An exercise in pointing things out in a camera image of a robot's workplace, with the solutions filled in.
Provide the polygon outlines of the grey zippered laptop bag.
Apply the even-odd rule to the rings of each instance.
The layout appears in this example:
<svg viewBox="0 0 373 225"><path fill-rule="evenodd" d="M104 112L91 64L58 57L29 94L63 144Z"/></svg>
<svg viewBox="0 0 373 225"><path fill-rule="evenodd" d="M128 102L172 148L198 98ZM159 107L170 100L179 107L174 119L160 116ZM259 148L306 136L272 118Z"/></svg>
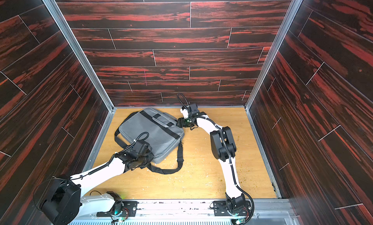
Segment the grey zippered laptop bag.
<svg viewBox="0 0 373 225"><path fill-rule="evenodd" d="M182 139L185 133L176 123L176 118L170 114L146 108L131 113L115 131L114 140L124 152L138 140L147 142L154 155L147 168L159 174L174 174L181 170L184 162ZM177 149L175 169L161 169L153 165L162 162L174 149Z"/></svg>

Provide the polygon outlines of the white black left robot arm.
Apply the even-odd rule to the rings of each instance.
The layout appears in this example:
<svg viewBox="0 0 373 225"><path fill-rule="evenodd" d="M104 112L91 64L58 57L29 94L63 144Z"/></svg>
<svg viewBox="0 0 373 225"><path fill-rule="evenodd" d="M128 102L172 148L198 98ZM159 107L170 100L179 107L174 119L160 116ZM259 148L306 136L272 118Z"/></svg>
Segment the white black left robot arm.
<svg viewBox="0 0 373 225"><path fill-rule="evenodd" d="M54 225L67 225L75 218L100 212L120 216L122 199L114 192L96 196L86 193L118 175L145 168L153 160L151 151L114 153L107 163L68 178L52 180L37 207Z"/></svg>

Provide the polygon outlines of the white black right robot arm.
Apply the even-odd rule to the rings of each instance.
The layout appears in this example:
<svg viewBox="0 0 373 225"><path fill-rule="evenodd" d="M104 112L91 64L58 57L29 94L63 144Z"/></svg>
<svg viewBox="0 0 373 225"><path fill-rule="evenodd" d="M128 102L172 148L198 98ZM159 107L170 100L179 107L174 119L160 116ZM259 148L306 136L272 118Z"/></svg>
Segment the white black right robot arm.
<svg viewBox="0 0 373 225"><path fill-rule="evenodd" d="M183 118L177 121L179 127L200 127L210 135L212 154L219 161L225 180L227 212L232 216L238 216L241 211L246 212L244 219L233 219L231 223L247 224L254 214L254 201L240 187L236 169L237 147L231 129L216 124L205 112L199 111L195 103L182 106L180 112Z"/></svg>

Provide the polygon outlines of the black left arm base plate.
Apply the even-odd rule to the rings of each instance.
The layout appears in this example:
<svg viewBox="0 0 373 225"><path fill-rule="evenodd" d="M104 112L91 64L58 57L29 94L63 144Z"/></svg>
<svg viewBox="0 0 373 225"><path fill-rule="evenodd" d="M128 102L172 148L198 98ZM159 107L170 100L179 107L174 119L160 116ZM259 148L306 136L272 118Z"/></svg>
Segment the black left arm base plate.
<svg viewBox="0 0 373 225"><path fill-rule="evenodd" d="M135 217L138 209L138 201L116 202L107 212L97 212L97 217L129 218Z"/></svg>

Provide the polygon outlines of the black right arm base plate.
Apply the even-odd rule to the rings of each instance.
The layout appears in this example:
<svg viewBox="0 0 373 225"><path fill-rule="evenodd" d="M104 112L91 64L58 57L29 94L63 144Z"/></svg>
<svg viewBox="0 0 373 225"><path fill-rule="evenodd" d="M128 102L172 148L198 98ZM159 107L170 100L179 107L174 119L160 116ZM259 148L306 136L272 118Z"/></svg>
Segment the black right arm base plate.
<svg viewBox="0 0 373 225"><path fill-rule="evenodd" d="M209 208L213 210L214 216L223 217L223 216L249 216L252 210L252 205L249 201L246 201L243 206L234 208L229 206L228 203L224 200L213 201Z"/></svg>

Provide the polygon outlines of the aluminium left corner post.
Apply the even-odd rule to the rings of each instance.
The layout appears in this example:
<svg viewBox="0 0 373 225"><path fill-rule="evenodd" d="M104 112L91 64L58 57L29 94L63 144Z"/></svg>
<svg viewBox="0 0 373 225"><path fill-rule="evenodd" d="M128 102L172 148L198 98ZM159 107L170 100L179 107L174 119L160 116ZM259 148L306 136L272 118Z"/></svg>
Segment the aluminium left corner post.
<svg viewBox="0 0 373 225"><path fill-rule="evenodd" d="M105 104L107 110L112 113L114 110L114 105L108 96L107 92L105 91L101 81L99 80L96 72L94 71L91 63L89 62L87 56L85 55L82 47L80 46L78 40L76 39L75 35L73 34L72 29L70 28L68 22L66 21L64 15L62 14L59 6L57 5L55 0L42 0L44 5L46 6L48 12L54 19L55 23L57 24L58 28L60 29L62 35L68 42L69 46L71 47L73 53L77 57L78 61L80 62L81 66L83 67L84 71L86 72L88 78L94 85L95 89L97 90L99 96L101 97L103 103Z"/></svg>

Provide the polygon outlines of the aluminium corner post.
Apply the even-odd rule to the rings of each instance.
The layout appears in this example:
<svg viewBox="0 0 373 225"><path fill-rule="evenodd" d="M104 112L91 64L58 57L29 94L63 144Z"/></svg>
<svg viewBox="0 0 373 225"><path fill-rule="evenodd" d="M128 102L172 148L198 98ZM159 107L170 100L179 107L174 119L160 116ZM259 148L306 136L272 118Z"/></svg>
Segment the aluminium corner post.
<svg viewBox="0 0 373 225"><path fill-rule="evenodd" d="M101 81L99 80L96 72L94 71L91 63L89 62L87 56L85 55L82 47L80 46L78 40L76 39L75 35L73 34L72 29L70 28L68 22L66 21L64 15L62 14L59 6L57 5L55 0L42 0L44 5L46 6L48 12L54 19L55 23L57 24L58 28L60 29L62 35L68 42L69 46L71 47L73 53L77 57L78 61L80 62L81 66L83 67L84 71L86 72L88 78L94 85L95 89L97 90L99 96L101 97L103 103L105 104L107 110L112 113L114 110L114 105L108 96L107 92L105 91Z"/></svg>
<svg viewBox="0 0 373 225"><path fill-rule="evenodd" d="M264 82L264 79L266 77L266 75L268 74L269 72L269 69L276 57L276 54L277 52L279 51L279 48L281 47L281 44L302 4L303 0L292 0L290 5L289 5L289 8L286 12L286 15L284 16L284 19L280 25L280 28L278 30L278 33L274 39L274 42L268 52L268 55L264 61L264 64L263 64L263 67L262 67L262 70L259 74L259 77L253 87L253 90L251 92L251 95L248 99L248 102L246 103L245 105L245 111L247 114L250 114L250 108L260 90L260 87L262 86L263 82Z"/></svg>

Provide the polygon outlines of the aluminium front rail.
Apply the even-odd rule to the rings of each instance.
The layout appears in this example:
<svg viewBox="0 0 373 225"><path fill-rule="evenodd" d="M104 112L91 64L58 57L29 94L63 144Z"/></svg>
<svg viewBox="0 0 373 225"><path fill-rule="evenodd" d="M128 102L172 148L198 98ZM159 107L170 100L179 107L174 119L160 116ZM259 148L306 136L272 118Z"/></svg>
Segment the aluminium front rail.
<svg viewBox="0 0 373 225"><path fill-rule="evenodd" d="M256 199L254 213L248 209L230 214L218 199L125 200L119 216L107 212L73 219L71 225L299 225L287 199Z"/></svg>

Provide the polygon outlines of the aluminium right corner post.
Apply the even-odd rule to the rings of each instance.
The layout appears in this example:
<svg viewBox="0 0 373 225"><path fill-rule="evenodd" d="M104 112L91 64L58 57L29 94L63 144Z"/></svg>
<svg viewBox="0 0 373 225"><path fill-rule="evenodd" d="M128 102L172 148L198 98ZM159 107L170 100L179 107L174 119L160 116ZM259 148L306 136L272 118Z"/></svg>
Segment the aluminium right corner post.
<svg viewBox="0 0 373 225"><path fill-rule="evenodd" d="M250 114L250 108L260 90L260 87L262 86L263 82L264 82L264 79L266 77L266 75L268 74L269 72L269 69L276 57L276 54L277 52L279 51L279 48L281 47L281 44L302 4L303 0L292 0L290 5L289 5L289 8L286 12L286 15L284 16L284 19L280 25L280 28L278 30L278 33L274 39L274 42L268 52L268 55L264 61L264 64L263 64L263 67L262 67L262 70L259 74L259 77L253 87L253 90L251 92L251 95L248 99L248 102L246 103L245 105L245 111L247 114Z"/></svg>

